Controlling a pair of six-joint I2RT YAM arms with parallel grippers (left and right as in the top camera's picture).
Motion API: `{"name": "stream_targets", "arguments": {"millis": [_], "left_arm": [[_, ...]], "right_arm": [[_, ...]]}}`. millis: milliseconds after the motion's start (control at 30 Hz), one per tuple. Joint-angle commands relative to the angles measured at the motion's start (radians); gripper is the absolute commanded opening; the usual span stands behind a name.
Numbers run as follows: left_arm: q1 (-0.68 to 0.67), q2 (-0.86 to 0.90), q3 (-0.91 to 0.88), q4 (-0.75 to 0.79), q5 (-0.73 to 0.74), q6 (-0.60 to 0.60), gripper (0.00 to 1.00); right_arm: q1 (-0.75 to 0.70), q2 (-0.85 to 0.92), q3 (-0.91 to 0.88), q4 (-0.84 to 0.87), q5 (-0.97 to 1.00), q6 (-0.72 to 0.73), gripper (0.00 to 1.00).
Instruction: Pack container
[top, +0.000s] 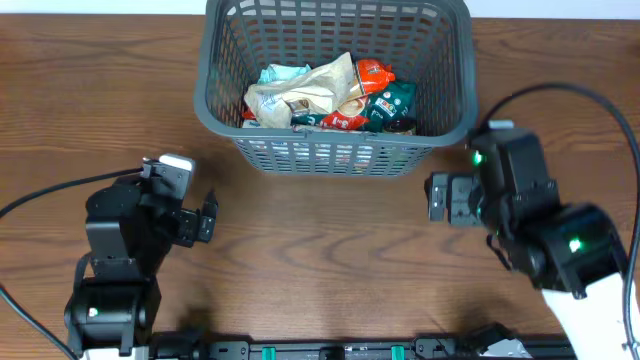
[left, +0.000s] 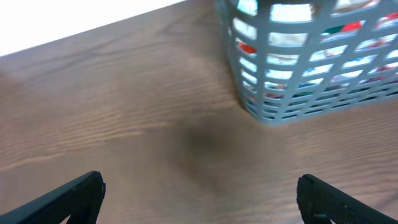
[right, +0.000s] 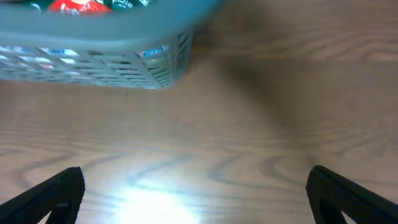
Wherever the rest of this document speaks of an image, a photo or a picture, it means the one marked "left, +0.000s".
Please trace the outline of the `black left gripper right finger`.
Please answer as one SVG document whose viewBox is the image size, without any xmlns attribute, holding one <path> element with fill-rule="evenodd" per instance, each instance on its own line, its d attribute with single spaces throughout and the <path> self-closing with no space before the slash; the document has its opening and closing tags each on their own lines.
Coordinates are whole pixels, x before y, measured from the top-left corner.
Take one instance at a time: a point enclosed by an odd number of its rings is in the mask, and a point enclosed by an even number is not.
<svg viewBox="0 0 398 224">
<path fill-rule="evenodd" d="M 304 224 L 397 224 L 397 220 L 310 174 L 298 179 L 297 204 Z"/>
</svg>

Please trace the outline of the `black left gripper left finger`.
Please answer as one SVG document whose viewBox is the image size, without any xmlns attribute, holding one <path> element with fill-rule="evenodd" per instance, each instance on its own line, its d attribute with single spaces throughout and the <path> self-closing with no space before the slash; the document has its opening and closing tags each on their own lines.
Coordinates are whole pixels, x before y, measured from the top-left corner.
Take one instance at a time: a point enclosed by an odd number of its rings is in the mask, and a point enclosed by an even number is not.
<svg viewBox="0 0 398 224">
<path fill-rule="evenodd" d="M 41 197 L 1 215 L 1 223 L 95 224 L 106 192 L 98 171 L 90 171 Z"/>
</svg>

